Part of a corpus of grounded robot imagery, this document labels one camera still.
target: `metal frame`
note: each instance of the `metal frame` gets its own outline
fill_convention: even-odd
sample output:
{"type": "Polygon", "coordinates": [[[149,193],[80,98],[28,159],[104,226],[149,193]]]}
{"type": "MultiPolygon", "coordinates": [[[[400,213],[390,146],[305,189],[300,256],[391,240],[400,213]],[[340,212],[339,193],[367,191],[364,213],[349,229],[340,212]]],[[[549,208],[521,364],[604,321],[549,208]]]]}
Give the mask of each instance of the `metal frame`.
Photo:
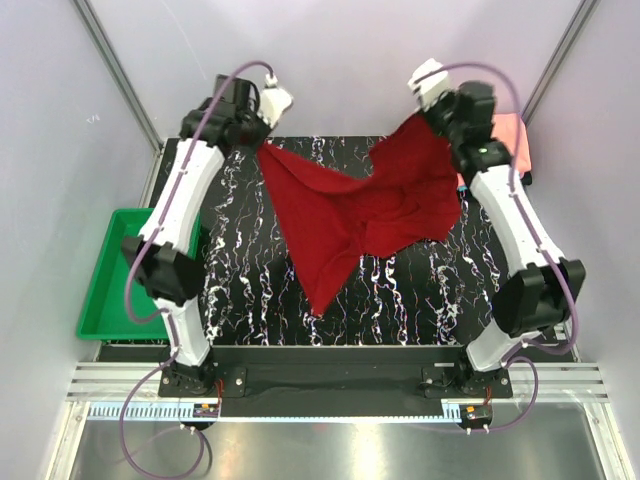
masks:
{"type": "Polygon", "coordinates": [[[70,402],[65,405],[61,422],[62,429],[51,456],[45,479],[67,480],[71,476],[73,463],[87,422],[89,405],[89,402],[70,402]]]}
{"type": "Polygon", "coordinates": [[[98,16],[91,5],[90,0],[71,0],[75,6],[82,23],[84,23],[93,43],[98,49],[98,53],[104,60],[104,63],[111,73],[113,81],[118,86],[122,97],[129,106],[132,115],[138,122],[145,137],[149,141],[154,153],[160,152],[164,141],[158,135],[153,122],[149,118],[146,110],[142,106],[142,102],[138,98],[129,77],[124,71],[122,64],[118,60],[118,56],[109,41],[109,38],[98,19],[98,16]]]}
{"type": "MultiPolygon", "coordinates": [[[[440,366],[453,364],[441,363],[440,366]]],[[[157,367],[156,363],[83,362],[76,367],[67,401],[123,401],[144,375],[157,367]]],[[[607,403],[609,397],[595,363],[536,363],[539,376],[538,402],[541,403],[607,403]]],[[[144,402],[193,401],[193,398],[160,398],[161,373],[152,376],[140,388],[133,400],[144,402]]],[[[513,403],[531,395],[533,374],[528,365],[514,364],[509,368],[513,399],[494,399],[494,403],[513,403]]],[[[469,398],[453,398],[444,403],[470,403],[469,398]]]]}
{"type": "Polygon", "coordinates": [[[584,30],[584,27],[587,25],[587,22],[599,3],[600,0],[582,0],[580,5],[578,5],[578,8],[576,8],[573,17],[569,21],[569,25],[567,25],[562,37],[560,37],[560,42],[558,42],[558,45],[551,55],[546,67],[542,71],[542,75],[533,89],[527,104],[522,110],[522,120],[527,125],[533,118],[540,101],[544,97],[545,93],[547,93],[551,82],[553,82],[553,79],[560,71],[560,67],[562,67],[564,61],[567,59],[569,51],[575,44],[580,33],[584,30]]]}
{"type": "Polygon", "coordinates": [[[144,188],[142,189],[142,196],[138,202],[139,208],[146,208],[151,202],[151,195],[153,195],[153,188],[155,187],[158,174],[160,173],[160,167],[162,166],[162,157],[164,156],[166,145],[163,144],[162,148],[156,152],[153,158],[153,164],[149,169],[147,179],[144,182],[144,188]]]}

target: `metal floor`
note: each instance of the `metal floor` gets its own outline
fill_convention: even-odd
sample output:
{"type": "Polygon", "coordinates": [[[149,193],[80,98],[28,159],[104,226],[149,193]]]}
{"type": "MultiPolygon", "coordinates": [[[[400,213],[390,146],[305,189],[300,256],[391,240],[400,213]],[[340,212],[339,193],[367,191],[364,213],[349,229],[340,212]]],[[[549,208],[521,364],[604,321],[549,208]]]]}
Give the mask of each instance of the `metal floor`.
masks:
{"type": "MultiPolygon", "coordinates": [[[[517,414],[496,405],[494,424],[517,414]]],[[[129,422],[130,450],[171,426],[129,422]]],[[[190,478],[200,479],[604,479],[586,417],[577,405],[539,404],[521,426],[490,435],[437,433],[452,425],[219,423],[205,431],[213,452],[190,478]]],[[[76,457],[74,480],[142,478],[122,459],[116,422],[90,421],[76,457]]],[[[158,475],[192,464],[197,440],[173,432],[136,460],[158,475]]]]}

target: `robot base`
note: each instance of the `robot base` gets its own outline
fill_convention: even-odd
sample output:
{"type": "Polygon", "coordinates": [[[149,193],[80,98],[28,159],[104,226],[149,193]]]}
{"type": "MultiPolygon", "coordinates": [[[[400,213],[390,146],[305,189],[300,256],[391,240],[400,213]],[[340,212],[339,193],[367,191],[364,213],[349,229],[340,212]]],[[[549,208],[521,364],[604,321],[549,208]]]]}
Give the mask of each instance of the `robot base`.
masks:
{"type": "Polygon", "coordinates": [[[455,380],[455,367],[435,364],[422,369],[421,388],[428,399],[447,398],[477,398],[483,400],[487,397],[487,387],[491,387],[492,398],[512,398],[513,390],[509,380],[509,373],[501,369],[495,379],[484,385],[467,387],[464,390],[455,380]]]}
{"type": "Polygon", "coordinates": [[[219,393],[224,398],[243,397],[246,377],[247,369],[244,367],[224,367],[205,361],[200,367],[185,369],[174,364],[162,371],[158,396],[198,398],[217,397],[219,393]],[[223,388],[218,392],[220,381],[223,388]]]}

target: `pink object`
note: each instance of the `pink object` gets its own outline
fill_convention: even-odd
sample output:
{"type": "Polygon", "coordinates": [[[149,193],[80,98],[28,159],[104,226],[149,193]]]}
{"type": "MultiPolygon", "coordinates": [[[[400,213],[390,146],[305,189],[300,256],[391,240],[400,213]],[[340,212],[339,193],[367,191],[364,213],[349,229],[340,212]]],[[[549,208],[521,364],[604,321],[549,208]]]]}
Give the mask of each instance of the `pink object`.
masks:
{"type": "MultiPolygon", "coordinates": [[[[514,118],[516,116],[517,114],[515,113],[500,113],[493,117],[493,136],[502,141],[511,153],[513,153],[513,150],[516,147],[516,122],[514,118]]],[[[520,152],[516,159],[516,167],[520,172],[520,176],[522,176],[525,172],[531,171],[531,157],[529,156],[527,130],[521,119],[519,122],[521,123],[520,152]]],[[[458,175],[458,187],[462,187],[463,185],[464,180],[462,180],[462,177],[458,175]]]]}

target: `stainless steel surface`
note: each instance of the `stainless steel surface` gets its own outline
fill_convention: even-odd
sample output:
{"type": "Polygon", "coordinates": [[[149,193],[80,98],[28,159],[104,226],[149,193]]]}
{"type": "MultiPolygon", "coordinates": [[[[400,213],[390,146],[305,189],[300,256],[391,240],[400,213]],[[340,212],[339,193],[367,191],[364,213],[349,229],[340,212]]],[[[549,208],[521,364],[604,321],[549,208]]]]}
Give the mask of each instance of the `stainless steel surface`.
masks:
{"type": "Polygon", "coordinates": [[[138,125],[151,144],[151,148],[158,153],[162,148],[162,140],[158,135],[151,119],[147,115],[138,95],[133,89],[127,74],[124,72],[118,57],[111,46],[111,42],[107,37],[100,20],[98,19],[90,0],[72,0],[75,5],[82,22],[85,24],[89,35],[91,36],[100,56],[104,60],[113,80],[115,81],[120,93],[124,97],[127,105],[131,109],[131,113],[135,117],[138,125]]]}
{"type": "Polygon", "coordinates": [[[569,25],[567,25],[567,29],[563,33],[560,42],[558,42],[558,46],[553,52],[553,55],[551,55],[549,63],[547,63],[547,66],[542,72],[540,80],[538,80],[538,83],[533,89],[529,101],[522,110],[522,119],[525,123],[528,124],[531,121],[536,108],[540,104],[540,100],[542,100],[549,85],[560,70],[560,67],[567,58],[567,54],[589,21],[589,18],[591,18],[591,14],[598,6],[598,3],[600,3],[600,0],[582,0],[580,5],[578,5],[576,12],[573,14],[573,18],[569,22],[569,25]]]}
{"type": "MultiPolygon", "coordinates": [[[[496,422],[517,410],[496,408],[496,422]]],[[[131,450],[166,428],[128,423],[131,450]]],[[[411,425],[228,424],[205,431],[213,451],[206,479],[604,479],[583,410],[538,405],[520,427],[501,434],[434,433],[411,425]]],[[[175,475],[195,459],[198,445],[186,432],[160,438],[136,455],[145,468],[175,475]]],[[[141,478],[122,458],[117,423],[89,421],[70,478],[141,478]]]]}
{"type": "MultiPolygon", "coordinates": [[[[178,402],[129,402],[125,412],[125,422],[143,421],[143,422],[205,422],[211,421],[211,415],[217,414],[218,404],[217,398],[205,399],[183,399],[178,402]],[[203,417],[197,415],[196,410],[202,409],[202,404],[208,404],[206,407],[210,415],[203,417]]],[[[110,420],[117,421],[122,414],[124,402],[91,402],[87,418],[93,420],[110,420]]]]}

